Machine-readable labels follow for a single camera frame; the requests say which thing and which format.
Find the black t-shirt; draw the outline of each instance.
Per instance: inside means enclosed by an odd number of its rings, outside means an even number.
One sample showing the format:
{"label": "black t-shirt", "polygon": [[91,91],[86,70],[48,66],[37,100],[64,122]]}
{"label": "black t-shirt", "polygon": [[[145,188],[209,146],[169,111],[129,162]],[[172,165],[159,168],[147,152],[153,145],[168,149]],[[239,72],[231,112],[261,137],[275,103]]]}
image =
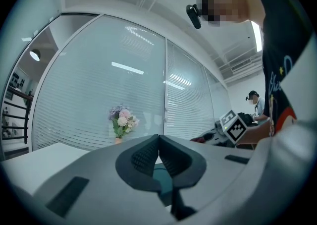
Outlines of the black t-shirt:
{"label": "black t-shirt", "polygon": [[296,120],[280,83],[305,48],[313,28],[298,0],[261,0],[263,23],[264,115],[270,117],[270,135]]}

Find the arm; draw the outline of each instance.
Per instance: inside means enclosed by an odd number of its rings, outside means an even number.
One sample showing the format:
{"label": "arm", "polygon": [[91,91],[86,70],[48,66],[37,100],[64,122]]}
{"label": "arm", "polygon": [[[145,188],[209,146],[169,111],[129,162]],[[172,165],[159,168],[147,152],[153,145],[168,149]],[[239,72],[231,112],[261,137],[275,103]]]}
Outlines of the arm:
{"label": "arm", "polygon": [[255,121],[261,121],[261,120],[266,120],[266,119],[268,119],[268,116],[266,116],[264,114],[262,114],[261,116],[255,116],[254,117]]}
{"label": "arm", "polygon": [[269,124],[270,122],[267,121],[262,125],[249,127],[237,145],[257,144],[260,140],[269,137]]}

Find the air vent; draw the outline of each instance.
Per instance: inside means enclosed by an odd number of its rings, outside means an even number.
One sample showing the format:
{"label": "air vent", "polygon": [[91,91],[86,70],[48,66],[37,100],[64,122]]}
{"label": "air vent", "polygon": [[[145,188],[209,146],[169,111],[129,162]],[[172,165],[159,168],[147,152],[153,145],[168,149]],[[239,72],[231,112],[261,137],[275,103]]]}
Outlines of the air vent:
{"label": "air vent", "polygon": [[241,63],[238,63],[238,64],[232,66],[231,67],[231,71],[232,72],[236,72],[237,70],[240,70],[241,68],[243,68],[243,67],[245,67],[245,66],[247,66],[247,65],[249,65],[251,63],[252,63],[251,59],[248,58],[247,60],[242,61]]}

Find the metal railing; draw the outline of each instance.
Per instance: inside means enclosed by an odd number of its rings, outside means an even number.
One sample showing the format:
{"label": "metal railing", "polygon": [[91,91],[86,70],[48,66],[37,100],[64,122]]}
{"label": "metal railing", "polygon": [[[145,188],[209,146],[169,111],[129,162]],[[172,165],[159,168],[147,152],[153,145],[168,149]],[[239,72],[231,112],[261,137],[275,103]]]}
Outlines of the metal railing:
{"label": "metal railing", "polygon": [[16,108],[19,108],[19,109],[22,109],[22,110],[25,110],[25,117],[22,117],[22,116],[15,116],[15,115],[10,115],[10,114],[2,114],[3,117],[12,117],[12,118],[18,118],[18,119],[24,119],[24,127],[22,126],[6,126],[6,125],[3,125],[2,126],[2,129],[24,129],[24,135],[23,136],[15,136],[15,137],[6,137],[6,138],[2,138],[2,140],[15,140],[15,139],[24,139],[24,143],[27,144],[27,139],[28,139],[28,136],[27,136],[27,132],[28,132],[28,120],[29,120],[29,112],[30,112],[30,108],[31,108],[31,104],[32,104],[32,100],[33,100],[33,97],[32,96],[28,96],[16,89],[14,89],[13,87],[11,86],[8,86],[8,89],[7,91],[13,93],[14,95],[17,95],[23,99],[26,100],[26,107],[22,107],[22,106],[19,106],[19,105],[15,105],[13,103],[10,103],[10,102],[7,102],[7,101],[4,101],[5,104],[7,105],[10,105],[10,106],[13,106],[13,107],[16,107]]}

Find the flower vase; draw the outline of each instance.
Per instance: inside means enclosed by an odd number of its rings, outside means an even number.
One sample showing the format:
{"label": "flower vase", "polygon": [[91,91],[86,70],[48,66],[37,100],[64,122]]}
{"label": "flower vase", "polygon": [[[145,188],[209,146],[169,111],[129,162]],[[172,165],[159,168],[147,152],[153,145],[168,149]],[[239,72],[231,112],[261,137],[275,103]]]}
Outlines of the flower vase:
{"label": "flower vase", "polygon": [[114,139],[114,143],[115,144],[120,144],[120,143],[122,143],[122,139],[121,138],[115,138]]}

